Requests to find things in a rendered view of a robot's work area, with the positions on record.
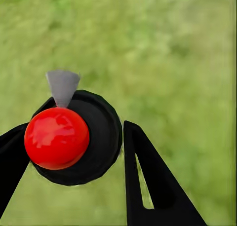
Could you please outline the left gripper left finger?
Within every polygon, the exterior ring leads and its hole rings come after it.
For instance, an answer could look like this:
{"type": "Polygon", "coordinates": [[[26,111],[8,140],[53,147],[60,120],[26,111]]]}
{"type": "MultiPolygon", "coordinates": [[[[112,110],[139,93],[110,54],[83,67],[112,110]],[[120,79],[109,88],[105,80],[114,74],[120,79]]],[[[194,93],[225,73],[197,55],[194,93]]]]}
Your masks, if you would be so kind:
{"type": "Polygon", "coordinates": [[[24,145],[28,124],[14,127],[0,136],[0,218],[31,161],[24,145]]]}

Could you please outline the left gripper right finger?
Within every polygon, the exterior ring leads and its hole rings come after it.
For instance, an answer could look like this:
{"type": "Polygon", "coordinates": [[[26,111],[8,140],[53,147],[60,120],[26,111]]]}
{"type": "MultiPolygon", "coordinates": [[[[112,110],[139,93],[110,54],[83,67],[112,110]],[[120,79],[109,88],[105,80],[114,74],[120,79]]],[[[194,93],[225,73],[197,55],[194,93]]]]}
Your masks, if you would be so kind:
{"type": "Polygon", "coordinates": [[[143,129],[124,121],[127,226],[208,226],[143,129]],[[136,157],[155,209],[143,206],[136,157]]]}

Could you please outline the pesticide atomizer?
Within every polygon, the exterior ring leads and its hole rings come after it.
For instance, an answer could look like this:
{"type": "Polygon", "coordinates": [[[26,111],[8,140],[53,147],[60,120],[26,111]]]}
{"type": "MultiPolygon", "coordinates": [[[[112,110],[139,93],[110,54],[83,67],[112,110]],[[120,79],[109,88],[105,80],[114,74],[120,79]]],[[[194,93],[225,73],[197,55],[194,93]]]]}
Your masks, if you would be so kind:
{"type": "Polygon", "coordinates": [[[24,145],[37,171],[53,183],[75,186],[100,178],[124,146],[124,126],[101,95],[77,90],[81,76],[46,74],[53,96],[32,116],[24,145]]]}

